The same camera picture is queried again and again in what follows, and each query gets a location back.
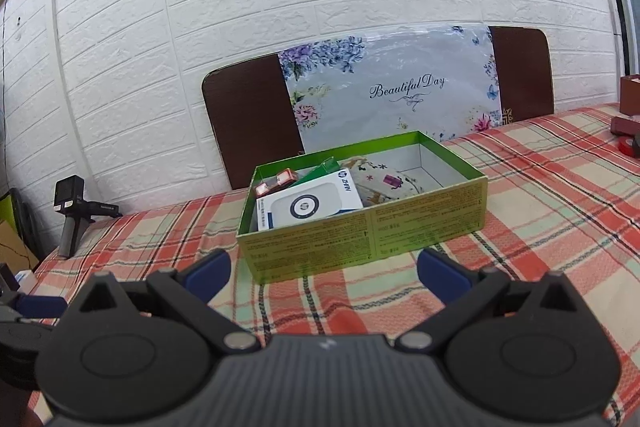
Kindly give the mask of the white blue device box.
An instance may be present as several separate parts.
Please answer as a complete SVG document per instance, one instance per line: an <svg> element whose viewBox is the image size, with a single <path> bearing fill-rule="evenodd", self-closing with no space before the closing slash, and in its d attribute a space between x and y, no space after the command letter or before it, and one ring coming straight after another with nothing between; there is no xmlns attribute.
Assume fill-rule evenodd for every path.
<svg viewBox="0 0 640 427"><path fill-rule="evenodd" d="M363 208L348 169L285 188L256 200L259 232L294 227Z"/></svg>

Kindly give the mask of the green small box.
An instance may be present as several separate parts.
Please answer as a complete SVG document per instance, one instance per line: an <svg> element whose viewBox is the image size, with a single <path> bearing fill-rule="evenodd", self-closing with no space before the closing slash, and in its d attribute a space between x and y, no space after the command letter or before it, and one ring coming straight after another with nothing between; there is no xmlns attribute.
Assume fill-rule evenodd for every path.
<svg viewBox="0 0 640 427"><path fill-rule="evenodd" d="M322 161L320 165L314 167L314 169L311 169L309 172L299 178L294 183L294 186L321 178L322 176L326 176L327 174L337 172L340 169L341 166L334 157L326 158L326 160Z"/></svg>

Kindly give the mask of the white power strip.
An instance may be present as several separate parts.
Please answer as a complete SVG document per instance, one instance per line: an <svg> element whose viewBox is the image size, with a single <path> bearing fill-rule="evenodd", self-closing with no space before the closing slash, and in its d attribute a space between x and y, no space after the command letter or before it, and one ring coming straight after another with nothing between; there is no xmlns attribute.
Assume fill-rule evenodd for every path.
<svg viewBox="0 0 640 427"><path fill-rule="evenodd" d="M38 284L35 273L30 270L18 271L14 277L20 286L20 291L24 294L29 294Z"/></svg>

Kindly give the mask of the green open cardboard box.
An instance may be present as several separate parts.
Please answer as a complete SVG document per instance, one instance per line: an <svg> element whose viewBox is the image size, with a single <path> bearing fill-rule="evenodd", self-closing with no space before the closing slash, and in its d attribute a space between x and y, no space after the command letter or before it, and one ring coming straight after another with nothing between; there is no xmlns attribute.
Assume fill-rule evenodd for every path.
<svg viewBox="0 0 640 427"><path fill-rule="evenodd" d="M367 157L416 179L424 192L294 227L259 232L248 193L236 232L254 280L280 282L364 265L455 239L484 227L486 176L419 131L278 160L255 168L250 185L290 168L306 174L326 158Z"/></svg>

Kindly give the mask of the dark brown headboard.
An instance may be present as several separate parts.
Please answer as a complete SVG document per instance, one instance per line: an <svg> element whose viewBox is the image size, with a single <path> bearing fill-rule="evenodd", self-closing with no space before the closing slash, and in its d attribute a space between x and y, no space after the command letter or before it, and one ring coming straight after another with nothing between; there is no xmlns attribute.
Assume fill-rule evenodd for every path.
<svg viewBox="0 0 640 427"><path fill-rule="evenodd" d="M278 159L407 131L448 141L554 111L544 33L477 24L302 43L216 69L202 92L235 188Z"/></svg>

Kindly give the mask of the red tape roll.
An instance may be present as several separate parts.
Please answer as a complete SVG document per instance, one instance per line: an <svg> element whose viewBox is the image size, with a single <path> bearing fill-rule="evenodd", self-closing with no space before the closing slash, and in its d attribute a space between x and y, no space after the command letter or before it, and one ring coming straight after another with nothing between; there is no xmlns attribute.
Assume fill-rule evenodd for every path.
<svg viewBox="0 0 640 427"><path fill-rule="evenodd" d="M638 135L636 136L628 136L622 135L618 138L617 148L620 153L623 153L625 156L631 158L639 158L640 157L640 147L637 141Z"/></svg>

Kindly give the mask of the brown wooden box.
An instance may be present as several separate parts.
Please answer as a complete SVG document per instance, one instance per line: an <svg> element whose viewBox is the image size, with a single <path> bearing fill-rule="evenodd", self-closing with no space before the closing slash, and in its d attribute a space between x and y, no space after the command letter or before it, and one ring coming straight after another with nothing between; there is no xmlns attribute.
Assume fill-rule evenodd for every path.
<svg viewBox="0 0 640 427"><path fill-rule="evenodd" d="M620 78L620 113L611 120L610 131L616 136L635 136L640 132L640 82L638 75Z"/></svg>

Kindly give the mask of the red small box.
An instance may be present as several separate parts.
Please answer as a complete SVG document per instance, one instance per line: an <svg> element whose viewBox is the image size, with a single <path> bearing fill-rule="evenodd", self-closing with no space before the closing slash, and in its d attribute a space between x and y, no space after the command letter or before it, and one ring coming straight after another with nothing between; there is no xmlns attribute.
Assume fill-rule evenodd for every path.
<svg viewBox="0 0 640 427"><path fill-rule="evenodd" d="M297 173L290 168L286 168L280 171L272 180L260 182L255 187L255 195L257 198L261 198L269 194L280 192L293 185L297 179Z"/></svg>

